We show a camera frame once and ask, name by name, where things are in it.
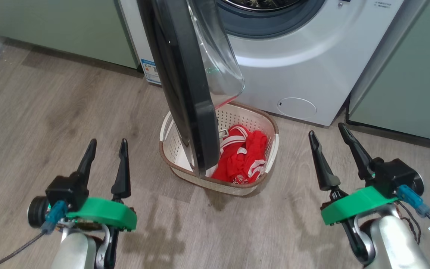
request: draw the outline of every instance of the washing machine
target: washing machine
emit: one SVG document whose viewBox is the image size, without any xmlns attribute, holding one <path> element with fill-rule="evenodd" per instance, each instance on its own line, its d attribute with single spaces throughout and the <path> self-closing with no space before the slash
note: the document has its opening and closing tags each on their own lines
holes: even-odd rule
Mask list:
<svg viewBox="0 0 430 269">
<path fill-rule="evenodd" d="M 244 76 L 237 101 L 329 126 L 403 0 L 216 0 Z M 119 0 L 148 81 L 160 83 L 135 1 Z"/>
</svg>

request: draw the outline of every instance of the laminate floor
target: laminate floor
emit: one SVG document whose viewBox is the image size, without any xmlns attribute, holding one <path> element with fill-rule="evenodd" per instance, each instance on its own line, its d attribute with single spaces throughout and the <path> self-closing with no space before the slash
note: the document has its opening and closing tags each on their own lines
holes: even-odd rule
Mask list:
<svg viewBox="0 0 430 269">
<path fill-rule="evenodd" d="M 160 87 L 133 70 L 10 42 L 0 53 L 0 258 L 38 231 L 26 209 L 56 175 L 77 168 L 97 138 L 91 196 L 110 198 L 121 139 L 128 140 L 135 232 L 119 237 L 117 268 L 356 268 L 340 225 L 325 226 L 308 143 L 315 130 L 348 193 L 363 187 L 334 124 L 320 128 L 275 118 L 280 150 L 273 174 L 249 197 L 208 191 L 178 179 L 159 156 L 168 107 Z M 355 132 L 372 156 L 400 158 L 425 180 L 430 204 L 430 148 Z M 421 248 L 430 260 L 427 220 Z M 45 236 L 1 268 L 49 268 L 60 235 Z"/>
</svg>

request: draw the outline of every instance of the open washing machine door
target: open washing machine door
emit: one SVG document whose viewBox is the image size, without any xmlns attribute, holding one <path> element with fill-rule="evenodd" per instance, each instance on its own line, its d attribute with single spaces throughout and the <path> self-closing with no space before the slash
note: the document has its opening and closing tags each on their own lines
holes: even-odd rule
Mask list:
<svg viewBox="0 0 430 269">
<path fill-rule="evenodd" d="M 244 89 L 244 79 L 214 0 L 138 0 L 169 109 L 193 172 L 220 158 L 215 109 Z"/>
</svg>

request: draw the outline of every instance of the blue connector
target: blue connector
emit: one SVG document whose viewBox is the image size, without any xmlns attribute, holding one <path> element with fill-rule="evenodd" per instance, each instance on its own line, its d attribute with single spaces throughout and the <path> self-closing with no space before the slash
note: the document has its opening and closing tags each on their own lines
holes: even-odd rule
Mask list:
<svg viewBox="0 0 430 269">
<path fill-rule="evenodd" d="M 41 226 L 41 231 L 47 235 L 53 233 L 58 221 L 67 214 L 67 205 L 64 201 L 57 201 L 46 215 L 46 221 Z"/>
<path fill-rule="evenodd" d="M 425 218 L 427 214 L 430 213 L 430 207 L 424 203 L 423 198 L 421 198 L 416 192 L 406 185 L 401 185 L 397 189 L 396 195 L 399 200 L 404 201 L 411 205 L 416 213 L 421 217 Z"/>
</svg>

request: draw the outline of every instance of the laundry basket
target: laundry basket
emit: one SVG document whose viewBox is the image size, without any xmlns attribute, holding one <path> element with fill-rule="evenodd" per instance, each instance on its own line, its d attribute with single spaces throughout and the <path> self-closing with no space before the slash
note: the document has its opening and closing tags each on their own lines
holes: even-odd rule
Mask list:
<svg viewBox="0 0 430 269">
<path fill-rule="evenodd" d="M 278 126 L 268 114 L 258 109 L 251 108 L 239 103 L 231 102 L 217 109 L 218 128 L 228 129 L 236 124 L 242 124 L 249 131 L 260 130 L 267 136 L 268 143 L 265 151 L 265 171 L 258 177 L 256 182 L 239 185 L 223 182 L 211 177 L 198 178 L 192 172 L 190 164 L 182 148 L 172 115 L 167 114 L 160 131 L 159 150 L 164 161 L 169 165 L 172 172 L 178 177 L 198 186 L 220 191 L 226 194 L 243 196 L 251 193 L 261 184 L 273 167 L 278 151 Z"/>
</svg>

